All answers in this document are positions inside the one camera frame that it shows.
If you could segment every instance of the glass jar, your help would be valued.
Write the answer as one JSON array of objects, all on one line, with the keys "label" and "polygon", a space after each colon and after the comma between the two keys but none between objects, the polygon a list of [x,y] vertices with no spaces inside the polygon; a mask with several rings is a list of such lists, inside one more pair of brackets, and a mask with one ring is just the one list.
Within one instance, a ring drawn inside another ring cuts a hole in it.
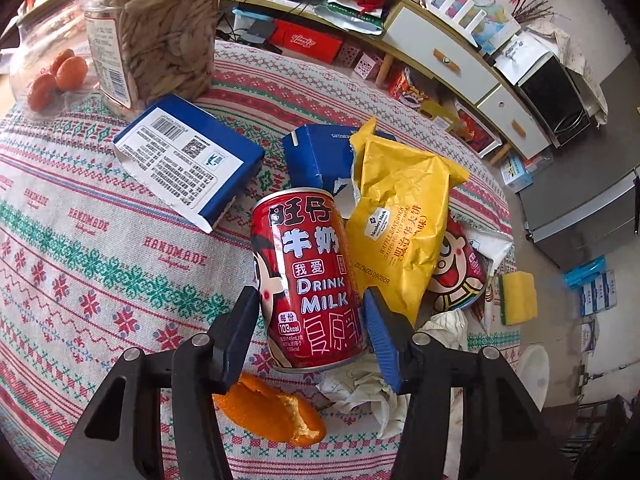
[{"label": "glass jar", "polygon": [[102,98],[132,120],[210,88],[220,0],[81,0]]},{"label": "glass jar", "polygon": [[[22,16],[17,27],[20,47],[9,66],[9,82],[25,116],[50,120],[97,88],[79,0],[47,0]],[[62,59],[61,53],[66,53],[63,57],[80,57],[83,62],[76,60],[64,70],[59,70],[56,62],[52,70],[56,58]],[[69,75],[75,80],[71,85]]]}]

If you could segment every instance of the small box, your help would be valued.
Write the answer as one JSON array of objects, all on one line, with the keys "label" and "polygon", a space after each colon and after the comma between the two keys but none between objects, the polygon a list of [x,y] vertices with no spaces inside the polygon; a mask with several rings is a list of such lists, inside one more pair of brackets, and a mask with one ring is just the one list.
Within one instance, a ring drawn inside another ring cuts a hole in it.
[{"label": "small box", "polygon": [[[335,194],[337,180],[351,179],[353,151],[349,137],[357,131],[355,126],[305,124],[284,136],[282,145],[291,187],[318,187]],[[391,134],[376,134],[396,140]]]},{"label": "small box", "polygon": [[264,156],[260,146],[174,95],[149,107],[113,145],[131,176],[206,233]]},{"label": "small box", "polygon": [[596,322],[594,319],[582,324],[580,352],[591,352],[596,348]]},{"label": "small box", "polygon": [[429,96],[414,85],[411,69],[407,66],[399,68],[394,73],[388,92],[393,99],[413,108],[447,133],[451,133],[455,127],[462,125],[462,121],[455,113],[447,110],[434,99],[435,92],[433,96]]},{"label": "small box", "polygon": [[335,58],[335,63],[341,66],[351,68],[353,62],[360,55],[362,49],[351,41],[345,41],[344,45],[340,49],[338,56]]},{"label": "small box", "polygon": [[309,57],[331,63],[342,46],[342,40],[295,23],[273,20],[278,26],[269,41]]},{"label": "small box", "polygon": [[375,79],[380,71],[381,65],[381,57],[363,52],[353,71],[365,80]]},{"label": "small box", "polygon": [[500,173],[504,180],[504,185],[517,193],[527,186],[533,184],[533,178],[525,169],[520,158],[514,153],[510,153],[505,157],[500,165]]},{"label": "small box", "polygon": [[616,306],[618,295],[616,294],[616,279],[613,270],[608,270],[591,283],[583,285],[579,295],[580,315],[583,317]]}]

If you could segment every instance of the yellow snack package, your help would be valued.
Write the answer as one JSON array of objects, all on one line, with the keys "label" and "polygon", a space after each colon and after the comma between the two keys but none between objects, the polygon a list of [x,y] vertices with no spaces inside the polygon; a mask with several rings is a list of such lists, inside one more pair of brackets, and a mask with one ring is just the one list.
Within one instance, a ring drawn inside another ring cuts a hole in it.
[{"label": "yellow snack package", "polygon": [[351,136],[353,180],[360,199],[346,230],[360,294],[380,289],[389,308],[415,324],[438,261],[449,189],[469,173],[433,153],[376,136],[370,118]]}]

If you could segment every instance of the tablecloth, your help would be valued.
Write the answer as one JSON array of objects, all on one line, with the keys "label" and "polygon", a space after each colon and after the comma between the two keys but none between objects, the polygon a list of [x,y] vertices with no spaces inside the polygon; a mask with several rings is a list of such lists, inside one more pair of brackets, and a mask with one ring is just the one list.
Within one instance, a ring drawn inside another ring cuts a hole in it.
[{"label": "tablecloth", "polygon": [[[227,311],[254,281],[249,246],[255,202],[289,186],[280,139],[309,122],[360,125],[369,116],[400,142],[470,170],[451,193],[454,213],[510,234],[508,206],[475,153],[383,93],[307,62],[216,44],[214,86],[198,100],[260,144],[264,163],[206,235],[138,184],[111,141],[126,123],[95,93],[56,120],[12,110],[0,123],[0,429],[37,479],[47,479],[75,421],[111,365],[130,346],[176,348]],[[510,257],[504,264],[513,269]],[[469,336],[514,360],[518,333]],[[271,368],[258,322],[245,369],[320,410],[327,437],[309,448],[269,442],[218,412],[236,479],[388,478],[399,437],[377,439],[366,407],[332,411],[320,374]],[[167,478],[178,478],[170,392],[161,404]]]}]

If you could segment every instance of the white cloth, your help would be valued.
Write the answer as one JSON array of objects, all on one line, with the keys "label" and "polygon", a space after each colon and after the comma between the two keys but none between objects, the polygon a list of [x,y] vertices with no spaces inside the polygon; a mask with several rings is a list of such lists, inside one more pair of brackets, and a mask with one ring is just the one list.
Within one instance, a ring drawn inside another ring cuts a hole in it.
[{"label": "white cloth", "polygon": [[[447,348],[466,351],[466,317],[461,310],[437,314],[420,330]],[[380,424],[379,438],[402,433],[409,395],[393,393],[382,378],[375,355],[368,354],[350,365],[329,370],[318,384],[318,390],[342,413],[349,413],[356,406],[370,402],[371,411]],[[453,390],[451,402],[454,402]]]},{"label": "white cloth", "polygon": [[375,355],[365,355],[351,365],[328,371],[318,390],[342,413],[370,402],[371,411],[380,424],[378,438],[402,433],[409,396],[393,393],[382,378]]}]

